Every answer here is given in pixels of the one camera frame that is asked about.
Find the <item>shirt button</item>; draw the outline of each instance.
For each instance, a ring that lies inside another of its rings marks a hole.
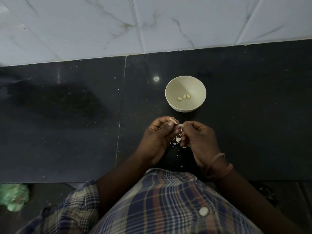
[[[202,207],[202,208],[199,210],[199,214],[200,214],[200,216],[202,216],[202,217],[205,217],[208,213],[209,213],[209,209],[208,209],[207,207]]]

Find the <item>bowl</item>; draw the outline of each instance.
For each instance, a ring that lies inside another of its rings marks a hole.
[[[195,77],[183,75],[171,80],[165,90],[169,105],[178,112],[191,112],[199,108],[206,99],[204,84]]]

